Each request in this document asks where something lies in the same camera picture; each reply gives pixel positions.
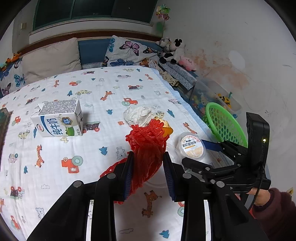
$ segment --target windowsill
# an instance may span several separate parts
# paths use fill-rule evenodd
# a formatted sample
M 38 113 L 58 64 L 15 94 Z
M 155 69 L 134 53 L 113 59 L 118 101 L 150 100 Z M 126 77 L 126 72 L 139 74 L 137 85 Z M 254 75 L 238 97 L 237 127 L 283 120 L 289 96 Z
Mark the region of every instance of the windowsill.
M 71 33 L 81 30 L 119 29 L 150 34 L 152 25 L 149 23 L 121 19 L 121 18 L 82 18 L 55 23 L 32 31 L 29 43 L 35 43 L 55 35 Z

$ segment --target plastic storage box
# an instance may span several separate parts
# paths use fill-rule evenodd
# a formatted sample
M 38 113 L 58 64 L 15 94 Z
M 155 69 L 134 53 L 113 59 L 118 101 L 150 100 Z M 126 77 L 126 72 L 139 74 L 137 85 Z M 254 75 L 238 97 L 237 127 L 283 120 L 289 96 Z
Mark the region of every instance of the plastic storage box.
M 205 115 L 205 106 L 209 102 L 215 102 L 223 106 L 232 114 L 234 118 L 237 118 L 242 108 L 241 105 L 231 97 L 231 108 L 229 108 L 228 105 L 218 97 L 218 94 L 228 97 L 229 93 L 226 90 L 224 90 L 217 82 L 209 78 L 196 78 L 196 80 L 194 90 L 190 96 L 189 104 L 200 118 Z

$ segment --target maroon sleeve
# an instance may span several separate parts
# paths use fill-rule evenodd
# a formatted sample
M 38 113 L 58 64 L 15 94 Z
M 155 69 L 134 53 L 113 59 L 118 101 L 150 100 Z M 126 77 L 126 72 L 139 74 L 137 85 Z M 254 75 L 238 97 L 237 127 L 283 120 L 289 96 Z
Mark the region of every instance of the maroon sleeve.
M 271 199 L 263 207 L 253 207 L 253 215 L 270 241 L 290 241 L 295 238 L 296 207 L 287 192 L 271 188 Z

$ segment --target window frame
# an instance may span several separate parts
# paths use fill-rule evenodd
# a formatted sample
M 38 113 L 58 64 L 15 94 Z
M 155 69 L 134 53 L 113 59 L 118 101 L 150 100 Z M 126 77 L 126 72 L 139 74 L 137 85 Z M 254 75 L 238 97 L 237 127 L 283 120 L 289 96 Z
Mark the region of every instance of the window frame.
M 98 19 L 100 19 L 100 18 L 113 18 L 113 17 L 111 17 L 111 15 L 86 15 L 86 16 L 72 17 L 73 9 L 74 9 L 74 5 L 75 5 L 75 1 L 76 1 L 76 0 L 72 0 L 70 15 L 69 15 L 68 18 L 59 19 L 59 20 L 56 20 L 56 21 L 53 21 L 53 22 L 50 22 L 50 23 L 46 23 L 46 24 L 43 24 L 41 26 L 36 27 L 36 15 L 37 15 L 37 10 L 38 10 L 40 1 L 41 0 L 37 1 L 36 7 L 35 7 L 32 31 L 36 31 L 38 29 L 41 29 L 41 28 L 44 28 L 44 27 L 47 27 L 47 26 L 50 26 L 50 25 L 53 25 L 53 24 L 56 24 L 56 23 L 62 23 L 62 22 L 70 21 L 70 20 L 78 20 L 78 19 L 85 19 L 85 18 L 98 18 Z M 126 20 L 130 20 L 130 21 L 137 21 L 137 20 L 131 20 L 131 19 L 127 19 L 127 18 L 121 18 L 121 19 L 126 19 Z

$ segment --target beige pillow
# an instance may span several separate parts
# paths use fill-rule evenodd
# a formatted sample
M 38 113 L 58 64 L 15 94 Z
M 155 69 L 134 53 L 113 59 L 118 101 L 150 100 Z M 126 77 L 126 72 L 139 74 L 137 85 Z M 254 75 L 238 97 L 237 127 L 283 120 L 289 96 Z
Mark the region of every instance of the beige pillow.
M 26 84 L 81 70 L 77 38 L 34 50 L 24 55 L 22 60 Z

